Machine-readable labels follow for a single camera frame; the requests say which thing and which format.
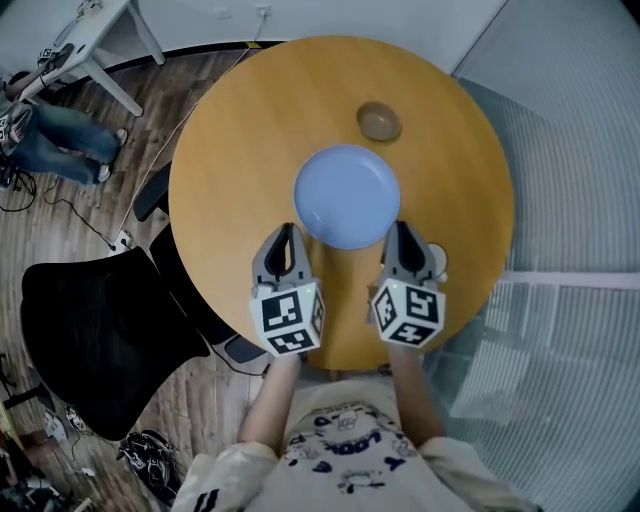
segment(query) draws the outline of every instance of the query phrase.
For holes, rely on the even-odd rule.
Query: small brown bowl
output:
[[[360,131],[365,137],[386,142],[400,135],[402,123],[391,107],[378,101],[363,103],[356,112]]]

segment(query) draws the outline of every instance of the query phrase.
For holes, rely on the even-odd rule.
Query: wall outlet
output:
[[[271,16],[271,6],[269,4],[256,5],[258,18],[268,18]]]
[[[228,20],[231,18],[231,10],[228,7],[216,7],[213,10],[213,14],[216,15],[218,20]]]

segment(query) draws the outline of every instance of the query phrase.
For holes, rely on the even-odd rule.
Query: blue plate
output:
[[[362,249],[382,239],[398,217],[400,188],[382,158],[345,144],[307,160],[293,201],[311,236],[336,249]]]

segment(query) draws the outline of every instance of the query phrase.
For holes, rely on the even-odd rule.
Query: chair backrest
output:
[[[180,365],[209,355],[140,248],[34,265],[22,291],[22,330],[36,371],[106,439],[122,439]]]
[[[133,203],[133,213],[140,222],[147,220],[153,210],[160,208],[169,215],[169,175],[171,162],[157,171],[142,187]]]
[[[211,309],[189,278],[173,239],[171,225],[165,227],[151,243],[151,257],[176,302],[189,321],[211,344],[223,343],[236,335]]]

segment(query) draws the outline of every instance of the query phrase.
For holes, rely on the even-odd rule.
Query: round wooden table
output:
[[[389,143],[366,139],[356,111],[389,105],[402,122]],[[379,41],[327,36],[262,51],[204,95],[173,159],[171,225],[180,258],[204,299],[233,329],[256,341],[249,300],[251,261],[284,222],[300,225],[293,184],[316,151],[357,144],[394,170],[399,218],[448,254],[446,324],[433,348],[479,310],[498,279],[513,229],[507,163],[489,122],[449,76]],[[367,369],[387,360],[366,323],[368,285],[380,273],[382,241],[357,251],[306,236],[327,317],[312,364]]]

